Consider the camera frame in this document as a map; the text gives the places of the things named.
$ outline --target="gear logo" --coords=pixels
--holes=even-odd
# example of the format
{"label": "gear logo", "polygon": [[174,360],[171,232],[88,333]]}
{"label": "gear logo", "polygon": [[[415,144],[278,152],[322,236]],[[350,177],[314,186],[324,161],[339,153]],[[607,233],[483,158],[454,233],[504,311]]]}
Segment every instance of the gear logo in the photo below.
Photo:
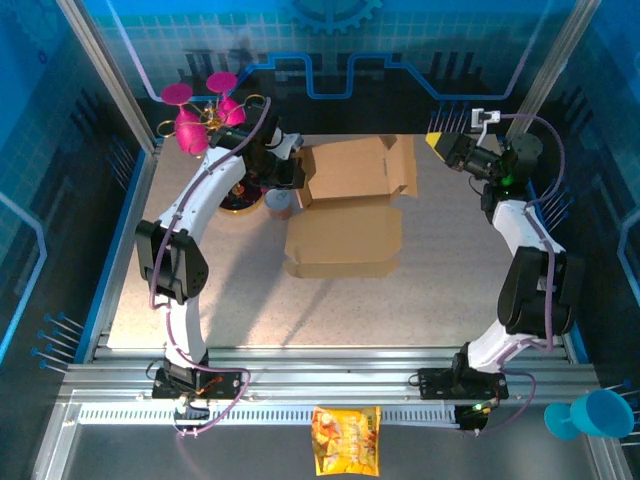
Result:
{"label": "gear logo", "polygon": [[381,0],[291,0],[285,10],[300,27],[313,33],[336,31],[346,33],[349,27],[359,28],[363,19],[370,20]]}

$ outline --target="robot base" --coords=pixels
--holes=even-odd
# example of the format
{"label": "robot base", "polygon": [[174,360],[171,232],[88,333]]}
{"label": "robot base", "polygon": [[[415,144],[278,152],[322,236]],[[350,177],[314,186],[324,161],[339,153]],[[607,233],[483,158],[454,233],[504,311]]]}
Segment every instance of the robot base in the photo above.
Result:
{"label": "robot base", "polygon": [[233,400],[240,393],[242,374],[210,373],[200,370],[180,370],[179,376],[172,375],[172,368],[167,363],[156,371],[151,397],[154,399],[178,399],[183,394],[194,399]]}
{"label": "robot base", "polygon": [[505,400],[509,390],[501,373],[485,373],[469,367],[465,345],[455,354],[451,368],[421,368],[417,387],[422,400]]}

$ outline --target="blue cup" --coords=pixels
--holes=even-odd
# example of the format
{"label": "blue cup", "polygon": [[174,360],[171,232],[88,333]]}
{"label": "blue cup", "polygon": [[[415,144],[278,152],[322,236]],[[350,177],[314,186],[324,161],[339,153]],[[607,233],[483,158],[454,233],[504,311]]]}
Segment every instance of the blue cup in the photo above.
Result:
{"label": "blue cup", "polygon": [[580,432],[594,437],[623,438],[633,431],[635,420],[627,401],[611,390],[595,390],[571,406],[553,403],[544,412],[549,431],[562,440]]}

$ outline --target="cardboard box lid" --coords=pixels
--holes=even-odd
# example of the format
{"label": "cardboard box lid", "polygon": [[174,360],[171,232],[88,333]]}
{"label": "cardboard box lid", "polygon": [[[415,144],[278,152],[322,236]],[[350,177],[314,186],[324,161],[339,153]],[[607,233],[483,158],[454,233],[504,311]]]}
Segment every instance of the cardboard box lid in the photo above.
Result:
{"label": "cardboard box lid", "polygon": [[402,213],[383,199],[346,205],[327,202],[289,220],[285,245],[289,274],[382,277],[396,267],[393,257],[402,248]]}
{"label": "cardboard box lid", "polygon": [[414,138],[387,135],[303,149],[309,176],[304,206],[312,201],[400,193],[417,196]]}

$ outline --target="yellow object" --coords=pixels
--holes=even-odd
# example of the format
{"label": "yellow object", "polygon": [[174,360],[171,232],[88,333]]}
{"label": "yellow object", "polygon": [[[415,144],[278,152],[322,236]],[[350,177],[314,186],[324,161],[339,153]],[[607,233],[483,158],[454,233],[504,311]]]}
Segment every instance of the yellow object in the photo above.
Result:
{"label": "yellow object", "polygon": [[436,145],[438,144],[438,142],[440,141],[440,137],[442,136],[442,133],[437,132],[437,133],[427,133],[427,136],[425,137],[425,141],[427,142],[427,144],[433,149],[433,151],[435,152],[436,155],[438,155],[438,158],[440,160],[442,160],[444,162],[444,158],[442,158],[442,155],[440,155],[440,153],[438,152],[438,150],[436,150]]}
{"label": "yellow object", "polygon": [[316,475],[359,473],[379,477],[380,418],[380,407],[316,407],[311,421]]}
{"label": "yellow object", "polygon": [[427,137],[425,138],[426,142],[429,144],[431,148],[436,148],[436,143],[440,140],[440,136],[442,133],[427,133]]}

